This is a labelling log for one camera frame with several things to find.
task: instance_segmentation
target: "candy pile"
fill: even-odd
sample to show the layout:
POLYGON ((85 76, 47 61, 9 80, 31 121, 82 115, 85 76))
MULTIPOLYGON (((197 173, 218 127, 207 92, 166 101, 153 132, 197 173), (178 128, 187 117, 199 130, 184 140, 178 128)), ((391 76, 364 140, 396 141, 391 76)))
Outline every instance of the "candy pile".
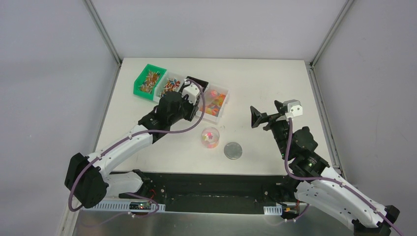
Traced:
POLYGON ((226 95, 222 93, 218 93, 215 90, 210 91, 209 95, 213 97, 214 100, 210 104, 206 105, 206 113, 217 117, 219 116, 219 111, 220 111, 220 108, 223 106, 223 102, 224 102, 224 99, 226 98, 226 95))
POLYGON ((180 84, 181 84, 181 81, 175 78, 169 78, 167 83, 164 86, 164 89, 161 91, 161 94, 159 96, 163 97, 167 92, 177 91, 180 84))
POLYGON ((149 71, 148 75, 146 76, 145 81, 139 87, 139 90, 142 92, 147 92, 152 94, 152 89, 156 85, 156 82, 159 80, 160 74, 159 72, 152 72, 149 71))

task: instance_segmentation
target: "white wall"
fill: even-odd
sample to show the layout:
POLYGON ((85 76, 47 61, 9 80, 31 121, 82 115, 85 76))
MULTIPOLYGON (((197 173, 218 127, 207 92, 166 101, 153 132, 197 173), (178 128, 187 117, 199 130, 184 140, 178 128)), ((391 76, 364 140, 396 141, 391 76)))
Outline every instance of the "white wall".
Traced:
POLYGON ((349 180, 415 235, 417 1, 357 0, 316 67, 349 180))
POLYGON ((120 56, 311 61, 345 0, 94 0, 120 56))
POLYGON ((117 66, 81 0, 2 0, 0 31, 0 235, 55 235, 117 66))

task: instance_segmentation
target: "tabletop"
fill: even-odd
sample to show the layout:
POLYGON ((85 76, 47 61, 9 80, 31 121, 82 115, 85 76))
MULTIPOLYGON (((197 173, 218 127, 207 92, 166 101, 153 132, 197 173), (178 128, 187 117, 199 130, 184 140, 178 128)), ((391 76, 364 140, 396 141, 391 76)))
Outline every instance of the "tabletop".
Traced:
MULTIPOLYGON (((186 133, 168 134, 131 156, 115 171, 139 169, 158 173, 286 175, 284 161, 271 131, 264 131, 261 125, 251 128, 249 107, 273 114, 277 112, 274 100, 283 102, 291 99, 299 100, 303 106, 303 115, 293 119, 294 131, 309 126, 319 144, 317 154, 331 164, 302 60, 125 58, 97 149, 121 137, 157 105, 133 94, 133 83, 148 63, 228 88, 230 97, 218 124, 203 120, 186 133), (212 149, 204 147, 200 141, 202 130, 209 126, 220 132, 219 145, 212 149), (230 160, 225 156, 223 148, 229 142, 242 146, 243 154, 239 159, 230 160)), ((171 130, 188 128, 196 120, 180 120, 171 130)))

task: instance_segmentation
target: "round transparent container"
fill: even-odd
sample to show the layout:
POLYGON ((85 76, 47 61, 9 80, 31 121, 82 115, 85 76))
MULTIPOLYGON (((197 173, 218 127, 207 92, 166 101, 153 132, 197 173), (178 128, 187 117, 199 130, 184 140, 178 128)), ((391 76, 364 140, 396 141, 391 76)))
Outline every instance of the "round transparent container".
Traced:
POLYGON ((207 148, 217 147, 219 139, 219 131, 214 127, 207 127, 201 133, 201 143, 207 148))

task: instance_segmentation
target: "gray floor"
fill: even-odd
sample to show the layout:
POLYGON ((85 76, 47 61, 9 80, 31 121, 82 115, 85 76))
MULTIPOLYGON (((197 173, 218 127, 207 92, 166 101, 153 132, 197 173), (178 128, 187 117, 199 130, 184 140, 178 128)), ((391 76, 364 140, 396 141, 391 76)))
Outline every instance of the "gray floor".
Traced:
POLYGON ((280 216, 159 213, 144 219, 122 215, 96 228, 80 225, 98 224, 116 213, 82 211, 74 236, 352 236, 344 225, 310 207, 306 215, 294 223, 283 223, 280 216))

